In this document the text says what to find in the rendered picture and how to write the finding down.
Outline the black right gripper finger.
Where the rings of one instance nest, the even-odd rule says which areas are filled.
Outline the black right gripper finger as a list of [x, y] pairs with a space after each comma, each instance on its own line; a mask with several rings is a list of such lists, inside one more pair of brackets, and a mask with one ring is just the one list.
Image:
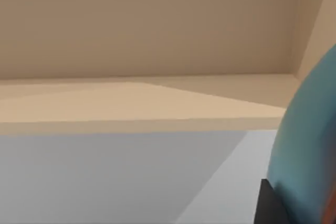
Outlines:
[[290, 224], [284, 205], [267, 179], [260, 183], [253, 224]]

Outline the teal bottle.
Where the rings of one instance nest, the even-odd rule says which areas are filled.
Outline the teal bottle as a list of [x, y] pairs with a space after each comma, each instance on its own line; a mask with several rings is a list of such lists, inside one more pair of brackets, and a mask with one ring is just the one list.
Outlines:
[[322, 224], [336, 188], [336, 44], [302, 81], [282, 118], [267, 179], [296, 224]]

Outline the open wooden shelf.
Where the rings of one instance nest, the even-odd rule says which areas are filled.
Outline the open wooden shelf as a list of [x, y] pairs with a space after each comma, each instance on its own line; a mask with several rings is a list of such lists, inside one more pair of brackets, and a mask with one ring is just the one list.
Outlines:
[[0, 135], [273, 130], [333, 0], [0, 0]]

